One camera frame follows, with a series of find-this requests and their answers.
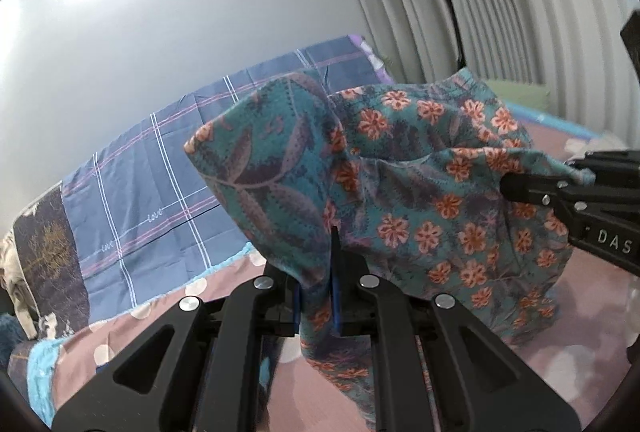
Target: screw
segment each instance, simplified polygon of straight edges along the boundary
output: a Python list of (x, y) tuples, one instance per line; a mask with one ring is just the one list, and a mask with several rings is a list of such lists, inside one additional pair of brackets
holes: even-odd
[(447, 293), (441, 293), (436, 297), (436, 306), (442, 309), (451, 309), (456, 305), (456, 299)]
[(375, 275), (363, 275), (360, 278), (360, 285), (362, 287), (368, 287), (372, 289), (380, 285), (380, 279), (377, 278)]
[(254, 280), (254, 286), (258, 289), (270, 289), (273, 287), (273, 279), (263, 275)]
[(184, 297), (178, 302), (178, 306), (182, 311), (193, 311), (200, 305), (198, 297)]

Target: dark blue fuzzy fabric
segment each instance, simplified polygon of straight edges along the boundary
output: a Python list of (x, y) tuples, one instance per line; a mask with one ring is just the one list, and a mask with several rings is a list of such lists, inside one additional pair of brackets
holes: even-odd
[(26, 339), (27, 335), (24, 334), (16, 317), (6, 313), (0, 314), (0, 368), (2, 370), (6, 370), (9, 365), (9, 356), (15, 346)]

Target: floral fabric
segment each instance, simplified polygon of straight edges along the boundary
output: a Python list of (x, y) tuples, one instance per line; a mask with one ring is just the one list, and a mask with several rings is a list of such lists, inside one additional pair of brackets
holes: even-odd
[(330, 230), (414, 297), (457, 297), (505, 341), (551, 325), (548, 290), (570, 256), (551, 210), (509, 203), (508, 171), (593, 181), (530, 148), (468, 71), (431, 85), (327, 96), (313, 72), (268, 83), (203, 125), (185, 150), (260, 253), (303, 287), (303, 352), (374, 422), (368, 338), (331, 325)]

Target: bed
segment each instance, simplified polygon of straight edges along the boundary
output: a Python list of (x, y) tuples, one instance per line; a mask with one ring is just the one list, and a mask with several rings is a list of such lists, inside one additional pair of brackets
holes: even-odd
[[(21, 321), (29, 320), (29, 309), (39, 321), (37, 329), (25, 328), (36, 339), (15, 348), (9, 373), (47, 424), (101, 365), (179, 298), (224, 297), (260, 274), (264, 259), (204, 186), (182, 145), (199, 125), (270, 78), (311, 68), (327, 92), (393, 83), (383, 60), (358, 35), (296, 49), (152, 113), (16, 219), (2, 255), (19, 267), (5, 281), (14, 286)], [(559, 159), (596, 136), (534, 109), (510, 109), (535, 146)], [(561, 302), (558, 322), (519, 351), (584, 424), (628, 369), (629, 280), (626, 272), (574, 252), (554, 288)], [(278, 356), (268, 404), (271, 430), (366, 430), (355, 406), (302, 358), (299, 339), (287, 339)]]

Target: light blue fabric edge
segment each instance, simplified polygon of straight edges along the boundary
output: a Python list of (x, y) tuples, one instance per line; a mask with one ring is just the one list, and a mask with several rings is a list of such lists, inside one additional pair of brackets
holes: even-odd
[(587, 129), (586, 127), (582, 127), (577, 123), (563, 120), (548, 113), (538, 111), (537, 109), (524, 107), (519, 104), (514, 104), (513, 102), (505, 102), (505, 104), (511, 111), (511, 114), (518, 120), (524, 119), (529, 120), (530, 122), (539, 123), (540, 125), (544, 125), (550, 129), (556, 129), (557, 131), (568, 133), (576, 138), (592, 139), (600, 136), (598, 133)]
[[(212, 273), (220, 271), (221, 269), (233, 264), (241, 257), (244, 257), (247, 253), (253, 252), (254, 250), (255, 248), (251, 243), (246, 243), (244, 247), (242, 247), (242, 250), (236, 253), (236, 255), (232, 255), (221, 263), (218, 263), (215, 266), (211, 266), (211, 268), (207, 268), (202, 273), (193, 277), (189, 282), (185, 282), (181, 286), (172, 289), (168, 293), (153, 297), (144, 303), (147, 304), (158, 300), (161, 297), (165, 297), (165, 295), (168, 295), (169, 293), (184, 288), (197, 279), (201, 279), (203, 277), (206, 277), (207, 275), (211, 275)], [(130, 313), (130, 311), (132, 310), (130, 309), (128, 311), (120, 313), (114, 317), (111, 317), (109, 320)], [(70, 338), (72, 338), (72, 336), (68, 336), (65, 338), (56, 338), (54, 340), (41, 340), (40, 342), (37, 342), (33, 346), (33, 348), (31, 348), (31, 351), (29, 353), (29, 360), (27, 360), (27, 395), (29, 397), (29, 405), (49, 428), (51, 427), (54, 414), (56, 413), (53, 405), (53, 399), (51, 398), (51, 384), (53, 381), (53, 374), (55, 372), (56, 362), (58, 361), (58, 356), (60, 354), (60, 348), (62, 347), (62, 344), (64, 344)]]

